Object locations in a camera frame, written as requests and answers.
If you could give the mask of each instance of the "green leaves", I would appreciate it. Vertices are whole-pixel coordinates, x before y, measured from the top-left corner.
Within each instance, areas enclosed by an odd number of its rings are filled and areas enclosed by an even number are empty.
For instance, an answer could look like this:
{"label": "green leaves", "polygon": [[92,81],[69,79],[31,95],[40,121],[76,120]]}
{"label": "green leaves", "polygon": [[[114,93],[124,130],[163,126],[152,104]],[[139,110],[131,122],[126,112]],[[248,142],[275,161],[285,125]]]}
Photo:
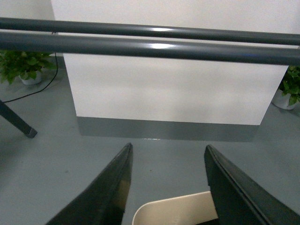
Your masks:
{"label": "green leaves", "polygon": [[42,68],[55,69],[56,66],[50,63],[47,58],[48,52],[21,52],[21,51],[0,51],[0,76],[1,82],[8,81],[10,84],[16,76],[22,79],[35,79],[36,71]]}
{"label": "green leaves", "polygon": [[289,105],[293,105],[297,102],[297,96],[296,95],[291,95],[290,96],[290,101],[289,101]]}
{"label": "green leaves", "polygon": [[27,62],[29,65],[31,65],[31,66],[36,65],[36,64],[38,63],[37,59],[34,58],[34,57],[31,57],[30,59],[27,59],[26,62]]}
{"label": "green leaves", "polygon": [[300,101],[300,66],[289,66],[280,85],[282,95],[291,94],[289,105]]}

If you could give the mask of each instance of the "handrail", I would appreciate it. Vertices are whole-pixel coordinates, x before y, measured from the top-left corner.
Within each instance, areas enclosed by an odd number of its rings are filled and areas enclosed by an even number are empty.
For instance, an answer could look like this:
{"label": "handrail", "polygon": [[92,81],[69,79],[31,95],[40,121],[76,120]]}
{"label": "handrail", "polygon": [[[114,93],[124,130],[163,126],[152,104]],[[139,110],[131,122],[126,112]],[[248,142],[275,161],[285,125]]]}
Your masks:
{"label": "handrail", "polygon": [[299,34],[0,17],[0,29],[300,45]]}
{"label": "handrail", "polygon": [[298,49],[129,38],[0,32],[0,49],[300,65]]}

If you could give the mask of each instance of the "railing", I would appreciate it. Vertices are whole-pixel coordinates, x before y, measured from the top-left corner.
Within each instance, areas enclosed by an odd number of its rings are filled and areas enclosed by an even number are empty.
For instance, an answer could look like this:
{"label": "railing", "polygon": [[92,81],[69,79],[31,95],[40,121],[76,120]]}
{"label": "railing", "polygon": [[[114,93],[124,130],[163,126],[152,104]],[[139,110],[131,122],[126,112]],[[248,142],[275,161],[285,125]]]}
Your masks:
{"label": "railing", "polygon": [[[300,45],[299,34],[0,18],[0,29]],[[300,65],[300,50],[116,37],[0,32],[0,49]]]}

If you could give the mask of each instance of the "potted plant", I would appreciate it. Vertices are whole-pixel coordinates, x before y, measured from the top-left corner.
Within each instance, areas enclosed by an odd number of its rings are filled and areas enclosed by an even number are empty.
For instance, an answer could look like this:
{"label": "potted plant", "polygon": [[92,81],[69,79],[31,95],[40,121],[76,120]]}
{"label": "potted plant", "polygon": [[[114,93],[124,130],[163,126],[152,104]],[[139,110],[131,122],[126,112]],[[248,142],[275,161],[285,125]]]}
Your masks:
{"label": "potted plant", "polygon": [[282,109],[293,109],[300,101],[300,66],[289,66],[272,103]]}
{"label": "potted plant", "polygon": [[19,76],[24,84],[36,84],[42,81],[42,68],[54,69],[55,65],[47,60],[51,53],[0,51],[1,83],[12,84]]}

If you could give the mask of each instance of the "gray floor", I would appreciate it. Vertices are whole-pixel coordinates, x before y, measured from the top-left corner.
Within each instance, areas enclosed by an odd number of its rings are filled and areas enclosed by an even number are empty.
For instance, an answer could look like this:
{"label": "gray floor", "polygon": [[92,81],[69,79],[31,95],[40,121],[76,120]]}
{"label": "gray floor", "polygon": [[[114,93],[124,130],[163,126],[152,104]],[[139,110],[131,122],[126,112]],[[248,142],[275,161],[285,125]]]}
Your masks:
{"label": "gray floor", "polygon": [[[1,84],[0,98],[40,89],[51,76],[37,87]],[[7,105],[38,134],[28,139],[0,118],[0,225],[45,224],[128,142],[134,146],[134,165],[123,225],[131,224],[144,203],[209,190],[207,144],[300,214],[300,107],[284,111],[270,105],[251,142],[83,136],[63,69],[45,91]]]}

